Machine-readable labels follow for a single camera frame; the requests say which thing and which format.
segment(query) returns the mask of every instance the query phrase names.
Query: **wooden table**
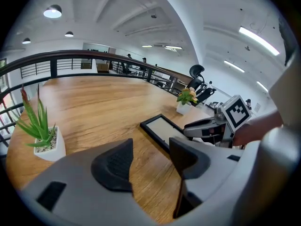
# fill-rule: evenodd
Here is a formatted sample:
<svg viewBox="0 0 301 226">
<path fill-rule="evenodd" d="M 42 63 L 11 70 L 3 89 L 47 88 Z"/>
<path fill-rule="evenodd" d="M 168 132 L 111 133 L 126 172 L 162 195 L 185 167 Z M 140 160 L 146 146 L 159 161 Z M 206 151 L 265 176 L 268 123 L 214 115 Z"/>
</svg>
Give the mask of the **wooden table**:
<svg viewBox="0 0 301 226">
<path fill-rule="evenodd" d="M 192 107 L 183 116 L 176 112 L 176 97 L 141 79 L 82 76 L 48 80 L 40 88 L 48 111 L 49 126 L 60 127 L 66 154 L 111 141 L 133 138 L 134 160 L 130 168 L 137 203 L 158 223 L 171 222 L 180 189 L 180 176 L 164 151 L 139 124 L 162 113 L 181 128 L 209 117 Z M 37 97 L 32 99 L 37 111 Z M 26 112 L 21 118 L 28 123 Z M 18 126 L 7 154 L 7 173 L 17 189 L 48 168 L 52 162 L 33 155 L 34 138 Z"/>
</svg>

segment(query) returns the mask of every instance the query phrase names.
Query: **recessed light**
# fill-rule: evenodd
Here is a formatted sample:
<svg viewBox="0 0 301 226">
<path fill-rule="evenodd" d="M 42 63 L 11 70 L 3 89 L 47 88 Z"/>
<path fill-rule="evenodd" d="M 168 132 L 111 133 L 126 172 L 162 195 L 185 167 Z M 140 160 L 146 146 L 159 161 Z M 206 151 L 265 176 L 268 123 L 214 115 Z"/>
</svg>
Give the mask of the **recessed light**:
<svg viewBox="0 0 301 226">
<path fill-rule="evenodd" d="M 263 86 L 263 84 L 261 84 L 259 81 L 257 81 L 257 84 L 259 84 L 265 91 L 267 91 L 268 92 L 268 89 L 267 88 L 265 88 L 264 86 Z"/>
<path fill-rule="evenodd" d="M 175 49 L 182 49 L 182 47 L 177 47 L 177 46 L 165 46 L 165 48 L 175 48 Z"/>
<path fill-rule="evenodd" d="M 224 63 L 225 63 L 225 64 L 228 64 L 228 65 L 230 65 L 230 66 L 232 66 L 233 68 L 235 68 L 235 69 L 241 71 L 242 73 L 245 72 L 244 70 L 242 70 L 241 68 L 237 67 L 236 65 L 234 65 L 234 64 L 232 64 L 232 63 L 230 63 L 230 62 L 228 62 L 227 60 L 225 60 Z"/>
<path fill-rule="evenodd" d="M 23 44 L 28 44 L 28 43 L 31 43 L 30 39 L 29 38 L 26 38 L 23 40 L 22 42 Z"/>
<path fill-rule="evenodd" d="M 248 37 L 250 37 L 251 39 L 254 39 L 256 42 L 260 43 L 268 51 L 270 51 L 273 55 L 276 56 L 276 55 L 279 54 L 279 52 L 273 46 L 271 46 L 268 42 L 266 42 L 266 40 L 262 39 L 261 37 L 259 37 L 255 33 L 245 29 L 244 27 L 240 27 L 239 32 L 246 35 L 246 36 L 248 36 Z"/>
<path fill-rule="evenodd" d="M 71 31 L 68 31 L 66 34 L 65 34 L 65 37 L 73 37 L 73 33 Z"/>
<path fill-rule="evenodd" d="M 62 9 L 59 5 L 51 5 L 44 12 L 45 17 L 58 18 L 62 16 Z"/>
</svg>

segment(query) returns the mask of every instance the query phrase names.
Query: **potted plant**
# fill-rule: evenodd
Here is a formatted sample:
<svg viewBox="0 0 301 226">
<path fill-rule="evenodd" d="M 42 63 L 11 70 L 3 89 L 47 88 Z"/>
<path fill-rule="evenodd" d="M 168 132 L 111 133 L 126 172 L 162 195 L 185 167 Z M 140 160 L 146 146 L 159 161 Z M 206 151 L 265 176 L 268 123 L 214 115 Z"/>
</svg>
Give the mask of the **potted plant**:
<svg viewBox="0 0 301 226">
<path fill-rule="evenodd" d="M 58 126 L 49 127 L 47 109 L 40 100 L 38 86 L 38 116 L 34 113 L 24 87 L 21 89 L 23 105 L 29 117 L 28 125 L 21 119 L 16 124 L 30 136 L 36 138 L 34 143 L 27 144 L 33 147 L 33 153 L 47 161 L 57 161 L 66 155 L 65 143 Z"/>
<path fill-rule="evenodd" d="M 196 96 L 197 95 L 193 87 L 183 89 L 177 99 L 177 102 L 179 102 L 177 106 L 177 112 L 182 115 L 188 113 L 191 108 L 190 101 L 193 103 L 196 103 L 198 101 Z"/>
</svg>

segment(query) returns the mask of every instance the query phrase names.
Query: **white pot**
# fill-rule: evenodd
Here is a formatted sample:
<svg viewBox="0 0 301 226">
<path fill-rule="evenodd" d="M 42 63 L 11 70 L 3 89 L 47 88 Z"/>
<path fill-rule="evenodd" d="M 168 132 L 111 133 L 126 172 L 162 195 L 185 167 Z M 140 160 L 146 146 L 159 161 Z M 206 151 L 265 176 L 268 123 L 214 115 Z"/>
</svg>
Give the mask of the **white pot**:
<svg viewBox="0 0 301 226">
<path fill-rule="evenodd" d="M 35 154 L 36 156 L 38 156 L 46 161 L 57 161 L 66 155 L 65 142 L 64 142 L 63 136 L 61 134 L 59 127 L 56 126 L 56 128 L 57 128 L 56 147 L 50 151 L 40 152 L 40 153 L 36 152 L 36 148 L 34 148 L 33 154 Z"/>
<path fill-rule="evenodd" d="M 182 115 L 185 115 L 189 112 L 190 108 L 191 108 L 190 102 L 188 102 L 188 104 L 182 105 L 182 102 L 180 101 L 177 106 L 177 112 Z"/>
</svg>

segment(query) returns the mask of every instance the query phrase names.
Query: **wooden handrail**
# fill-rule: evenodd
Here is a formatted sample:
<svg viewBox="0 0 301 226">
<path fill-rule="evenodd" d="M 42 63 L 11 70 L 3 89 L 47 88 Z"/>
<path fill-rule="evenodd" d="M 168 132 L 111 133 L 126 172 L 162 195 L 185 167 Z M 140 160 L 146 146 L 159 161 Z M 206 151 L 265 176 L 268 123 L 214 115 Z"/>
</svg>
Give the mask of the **wooden handrail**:
<svg viewBox="0 0 301 226">
<path fill-rule="evenodd" d="M 101 60 L 114 60 L 126 64 L 129 63 L 136 66 L 143 66 L 177 78 L 176 74 L 170 73 L 164 69 L 155 67 L 153 65 L 135 59 L 131 59 L 121 55 L 90 51 L 90 50 L 57 50 L 57 51 L 39 53 L 39 54 L 23 57 L 0 68 L 0 76 L 5 75 L 8 72 L 11 72 L 18 68 L 22 68 L 27 65 L 49 61 L 49 60 L 68 59 L 68 58 L 94 58 L 94 59 L 101 59 Z"/>
</svg>

